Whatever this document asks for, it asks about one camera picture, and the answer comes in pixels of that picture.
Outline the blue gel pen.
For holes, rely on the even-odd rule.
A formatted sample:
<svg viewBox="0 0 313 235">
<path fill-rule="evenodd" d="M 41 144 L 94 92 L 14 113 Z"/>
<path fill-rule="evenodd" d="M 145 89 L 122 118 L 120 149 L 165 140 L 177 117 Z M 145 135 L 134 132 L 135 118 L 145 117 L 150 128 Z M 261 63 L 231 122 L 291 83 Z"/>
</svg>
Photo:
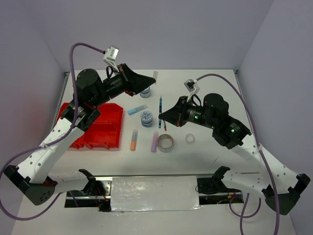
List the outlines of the blue gel pen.
<svg viewBox="0 0 313 235">
<path fill-rule="evenodd" d="M 162 95 L 160 95 L 159 98 L 159 115 L 162 114 Z M 158 128 L 161 129 L 162 128 L 162 120 L 160 118 L 158 118 Z"/>
</svg>

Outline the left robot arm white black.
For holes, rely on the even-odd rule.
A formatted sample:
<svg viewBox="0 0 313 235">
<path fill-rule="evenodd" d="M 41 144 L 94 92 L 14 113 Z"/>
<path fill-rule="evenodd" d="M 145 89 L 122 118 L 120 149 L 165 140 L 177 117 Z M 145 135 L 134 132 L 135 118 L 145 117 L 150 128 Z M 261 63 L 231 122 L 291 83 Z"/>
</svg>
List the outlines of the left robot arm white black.
<svg viewBox="0 0 313 235">
<path fill-rule="evenodd" d="M 152 77 L 135 73 L 126 64 L 119 65 L 116 75 L 105 80 L 94 69 L 81 71 L 75 85 L 78 100 L 72 100 L 64 109 L 39 149 L 32 150 L 17 166 L 7 166 L 4 174 L 36 206 L 61 192 L 79 190 L 84 195 L 93 194 L 99 183 L 87 170 L 53 176 L 51 169 L 101 115 L 100 105 L 122 93 L 139 94 L 155 82 Z"/>
</svg>

